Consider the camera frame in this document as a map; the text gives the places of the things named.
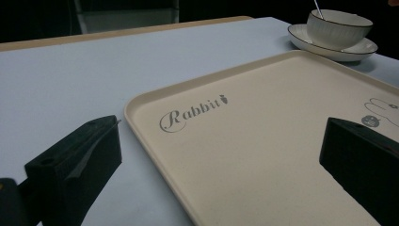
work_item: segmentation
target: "black block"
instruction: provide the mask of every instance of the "black block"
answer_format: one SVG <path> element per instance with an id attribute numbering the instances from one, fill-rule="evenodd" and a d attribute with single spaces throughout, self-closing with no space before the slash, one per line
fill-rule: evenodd
<path id="1" fill-rule="evenodd" d="M 81 225 L 121 163 L 115 116 L 89 121 L 25 165 L 44 226 Z"/>
<path id="2" fill-rule="evenodd" d="M 399 225 L 399 143 L 329 118 L 320 164 L 381 225 Z"/>

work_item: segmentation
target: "table edge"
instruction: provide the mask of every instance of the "table edge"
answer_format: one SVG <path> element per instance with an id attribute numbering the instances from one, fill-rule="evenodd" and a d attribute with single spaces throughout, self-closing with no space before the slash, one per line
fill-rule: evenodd
<path id="1" fill-rule="evenodd" d="M 222 24 L 222 23 L 244 21 L 244 20 L 250 20 L 250 19 L 253 19 L 253 18 L 248 17 L 248 16 L 234 16 L 234 17 L 194 21 L 194 22 L 185 22 L 185 23 L 177 23 L 177 24 L 163 24 L 163 25 L 155 25 L 155 26 L 100 32 L 100 33 L 92 33 L 92 34 L 56 37 L 56 38 L 50 38 L 50 39 L 5 42 L 5 43 L 0 43 L 0 52 L 42 47 L 42 46 L 50 46 L 50 45 L 58 45 L 58 44 L 65 44 L 65 43 L 73 43 L 73 42 L 86 41 L 86 40 L 108 39 L 108 38 L 119 37 L 119 36 L 136 35 L 136 34 L 150 33 L 150 32 L 156 32 L 156 31 L 164 31 L 164 30 L 192 27 L 192 26 L 200 26 L 200 25 L 208 25 L 208 24 Z"/>

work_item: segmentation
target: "bowl rim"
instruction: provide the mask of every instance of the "bowl rim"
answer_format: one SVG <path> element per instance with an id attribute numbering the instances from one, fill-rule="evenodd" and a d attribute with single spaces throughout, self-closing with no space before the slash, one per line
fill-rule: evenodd
<path id="1" fill-rule="evenodd" d="M 320 20 L 320 21 L 323 21 L 323 22 L 332 23 L 332 24 L 337 24 L 337 25 L 343 25 L 343 26 L 372 27 L 372 26 L 374 25 L 374 23 L 373 23 L 371 20 L 369 20 L 369 19 L 367 19 L 367 18 L 365 18 L 365 17 L 359 16 L 358 14 L 349 13 L 349 12 L 345 12 L 345 11 L 339 11 L 339 10 L 333 10 L 333 9 L 320 9 L 320 10 L 321 10 L 322 12 L 323 12 L 323 11 L 334 11 L 334 12 L 339 12 L 339 13 L 343 13 L 343 14 L 356 15 L 357 17 L 361 18 L 362 20 L 365 20 L 365 21 L 370 22 L 370 24 L 369 24 L 369 25 L 353 25 L 353 24 L 343 24 L 343 23 L 338 23 L 338 22 L 332 22 L 332 21 L 324 20 L 324 19 L 322 19 L 322 18 L 320 18 L 320 17 L 317 16 L 317 15 L 319 14 L 317 9 L 312 10 L 311 13 L 310 13 L 310 15 L 311 15 L 313 18 L 317 19 L 317 20 Z"/>

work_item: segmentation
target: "beige tray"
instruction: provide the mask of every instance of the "beige tray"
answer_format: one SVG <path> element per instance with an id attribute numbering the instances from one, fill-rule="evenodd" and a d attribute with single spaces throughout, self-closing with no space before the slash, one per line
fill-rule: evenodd
<path id="1" fill-rule="evenodd" d="M 395 105 L 398 89 L 293 51 L 139 95 L 125 117 L 198 225 L 364 226 L 319 164 L 327 118 L 399 140 Z"/>

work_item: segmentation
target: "bowl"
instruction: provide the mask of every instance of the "bowl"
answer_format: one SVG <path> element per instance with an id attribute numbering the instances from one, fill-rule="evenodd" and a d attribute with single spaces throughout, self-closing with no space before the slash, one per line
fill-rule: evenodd
<path id="1" fill-rule="evenodd" d="M 317 9 L 309 14 L 307 25 L 311 41 L 319 46 L 342 50 L 363 40 L 373 27 L 373 22 L 338 10 L 322 9 L 321 18 Z"/>

